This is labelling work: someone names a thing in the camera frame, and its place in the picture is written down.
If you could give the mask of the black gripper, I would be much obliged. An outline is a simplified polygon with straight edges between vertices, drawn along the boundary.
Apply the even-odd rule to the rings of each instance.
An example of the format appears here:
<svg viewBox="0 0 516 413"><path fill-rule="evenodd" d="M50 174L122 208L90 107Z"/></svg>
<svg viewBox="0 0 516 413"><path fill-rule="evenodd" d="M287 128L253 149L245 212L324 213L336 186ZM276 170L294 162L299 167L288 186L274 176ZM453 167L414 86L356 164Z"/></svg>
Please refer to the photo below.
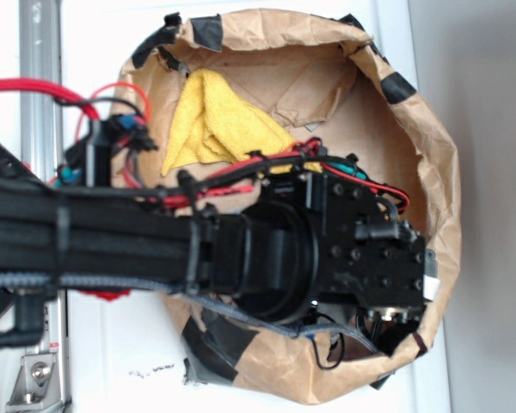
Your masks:
<svg viewBox="0 0 516 413"><path fill-rule="evenodd" d="M396 205L365 184L328 174L306 183L317 243L314 298L364 317L419 322L438 290L438 263Z"/></svg>

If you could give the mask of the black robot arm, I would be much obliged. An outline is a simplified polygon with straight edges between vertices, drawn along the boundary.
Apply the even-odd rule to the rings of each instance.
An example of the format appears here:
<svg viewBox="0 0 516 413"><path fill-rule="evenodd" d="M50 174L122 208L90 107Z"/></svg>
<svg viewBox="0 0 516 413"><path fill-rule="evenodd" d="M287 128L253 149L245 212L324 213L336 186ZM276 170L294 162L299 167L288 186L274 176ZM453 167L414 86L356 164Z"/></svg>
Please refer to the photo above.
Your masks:
<svg viewBox="0 0 516 413"><path fill-rule="evenodd" d="M373 336L312 306L417 323L440 288L435 254L402 219L406 194L359 177L318 139L174 188L51 187L0 178L0 348L40 341L61 289L162 291L281 335Z"/></svg>

